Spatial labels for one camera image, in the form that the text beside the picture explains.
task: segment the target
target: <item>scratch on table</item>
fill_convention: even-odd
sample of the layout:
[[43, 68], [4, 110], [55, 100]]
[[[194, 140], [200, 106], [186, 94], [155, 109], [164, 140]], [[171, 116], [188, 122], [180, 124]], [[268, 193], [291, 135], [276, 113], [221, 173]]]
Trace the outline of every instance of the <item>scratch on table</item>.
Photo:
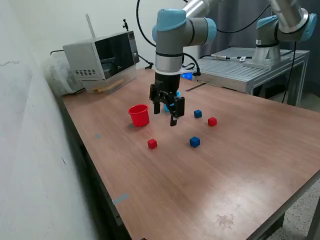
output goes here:
[[221, 216], [219, 214], [216, 215], [218, 217], [218, 219], [216, 220], [215, 223], [219, 224], [219, 226], [222, 228], [222, 229], [232, 229], [232, 225], [235, 225], [234, 224], [234, 215], [231, 214], [230, 217], [224, 215], [224, 216]]

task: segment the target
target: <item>aluminum workbench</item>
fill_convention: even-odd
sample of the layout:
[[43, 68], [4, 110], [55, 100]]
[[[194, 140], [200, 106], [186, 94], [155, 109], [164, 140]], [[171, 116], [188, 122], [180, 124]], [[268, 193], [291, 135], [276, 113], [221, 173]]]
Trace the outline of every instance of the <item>aluminum workbench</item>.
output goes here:
[[[217, 52], [215, 55], [252, 57], [254, 52], [254, 48], [231, 47]], [[295, 53], [294, 67], [288, 88], [287, 104], [289, 105], [297, 107], [300, 105], [309, 53], [309, 51], [302, 50], [297, 50]], [[294, 53], [290, 50], [281, 50], [281, 55], [290, 57], [291, 61], [274, 70], [243, 66], [244, 62], [239, 60], [216, 60], [212, 57], [204, 57], [198, 60], [201, 76], [197, 77], [197, 80], [253, 95], [255, 88], [290, 71]]]

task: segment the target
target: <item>table leg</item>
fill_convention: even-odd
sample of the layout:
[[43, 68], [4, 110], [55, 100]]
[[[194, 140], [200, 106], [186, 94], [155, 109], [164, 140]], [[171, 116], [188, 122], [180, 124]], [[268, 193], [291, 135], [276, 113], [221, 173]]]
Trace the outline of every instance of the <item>table leg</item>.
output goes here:
[[320, 200], [316, 206], [313, 220], [306, 240], [319, 240], [320, 239]]
[[302, 91], [304, 68], [302, 65], [296, 66], [292, 70], [291, 79], [288, 87], [288, 100], [287, 104], [292, 106], [297, 106], [300, 102], [298, 99], [300, 96], [300, 91]]

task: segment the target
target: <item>blue cube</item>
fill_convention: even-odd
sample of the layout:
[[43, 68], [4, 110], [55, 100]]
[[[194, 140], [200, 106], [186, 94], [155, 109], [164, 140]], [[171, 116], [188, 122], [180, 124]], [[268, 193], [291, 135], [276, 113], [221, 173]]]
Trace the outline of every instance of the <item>blue cube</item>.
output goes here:
[[191, 147], [198, 147], [200, 145], [200, 138], [194, 136], [193, 138], [190, 138], [190, 145]]
[[202, 111], [200, 111], [200, 110], [194, 111], [194, 117], [196, 119], [202, 118]]

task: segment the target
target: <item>blue tape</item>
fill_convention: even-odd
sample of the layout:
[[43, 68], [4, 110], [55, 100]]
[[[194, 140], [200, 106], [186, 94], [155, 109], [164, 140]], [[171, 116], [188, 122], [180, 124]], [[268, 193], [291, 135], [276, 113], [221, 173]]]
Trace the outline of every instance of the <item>blue tape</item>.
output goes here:
[[116, 199], [114, 199], [112, 202], [114, 205], [117, 205], [128, 198], [129, 198], [129, 195], [127, 193], [125, 193], [125, 194], [121, 195], [120, 197], [117, 197]]

